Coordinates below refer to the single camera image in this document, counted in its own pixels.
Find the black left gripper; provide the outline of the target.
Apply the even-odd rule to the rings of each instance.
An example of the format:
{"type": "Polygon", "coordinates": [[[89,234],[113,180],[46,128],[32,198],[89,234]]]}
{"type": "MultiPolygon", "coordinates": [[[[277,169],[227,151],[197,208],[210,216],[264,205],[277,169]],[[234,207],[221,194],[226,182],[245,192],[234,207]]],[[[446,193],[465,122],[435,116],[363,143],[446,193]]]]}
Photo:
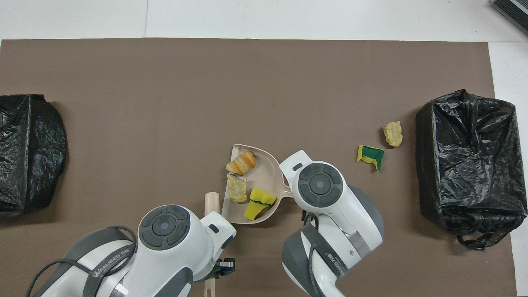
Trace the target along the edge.
{"type": "Polygon", "coordinates": [[[235,258],[218,259],[207,279],[219,279],[223,274],[232,274],[235,271],[235,258]]]}

